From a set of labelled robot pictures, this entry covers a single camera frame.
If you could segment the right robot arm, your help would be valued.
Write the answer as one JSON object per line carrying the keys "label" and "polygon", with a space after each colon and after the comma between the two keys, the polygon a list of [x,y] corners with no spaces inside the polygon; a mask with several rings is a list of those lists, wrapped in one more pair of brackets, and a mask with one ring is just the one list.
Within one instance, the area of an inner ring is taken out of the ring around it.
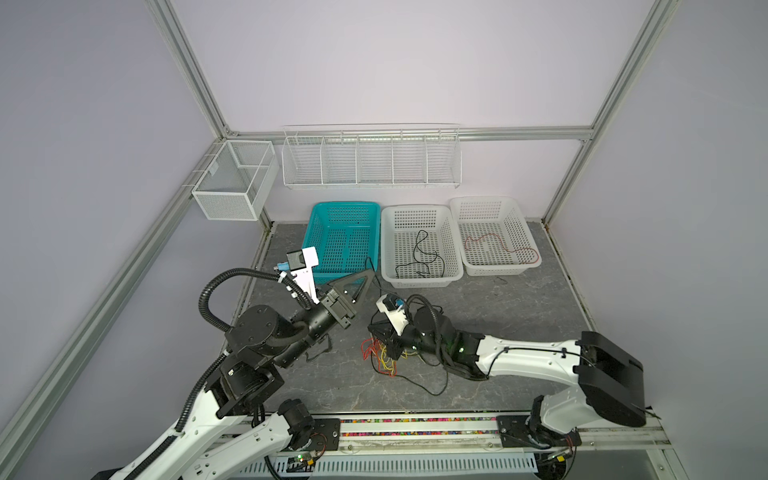
{"label": "right robot arm", "polygon": [[427,354],[448,374],[469,381],[516,376],[563,385],[533,401],[518,435],[533,448],[573,444],[576,430],[597,420],[630,428],[647,423],[641,361],[596,331],[576,340],[515,341],[458,329],[418,294],[385,294],[376,307],[384,318],[368,330],[391,361]]}

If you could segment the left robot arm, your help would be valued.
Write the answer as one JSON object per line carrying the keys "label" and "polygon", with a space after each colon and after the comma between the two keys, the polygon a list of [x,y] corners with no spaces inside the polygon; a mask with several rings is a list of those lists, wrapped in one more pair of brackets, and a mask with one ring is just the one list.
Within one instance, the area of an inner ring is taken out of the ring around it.
{"label": "left robot arm", "polygon": [[[290,319],[268,305],[247,309],[230,325],[211,310],[213,292],[239,276],[281,284],[300,309]],[[284,449],[308,446],[315,420],[298,399],[284,401],[272,415],[264,405],[284,384],[280,375],[337,325],[348,327],[359,300],[375,280],[373,269],[327,284],[313,301],[291,275],[234,268],[203,289],[198,309],[225,335],[225,349],[196,381],[179,418],[138,458],[99,479],[227,479],[254,461]]]}

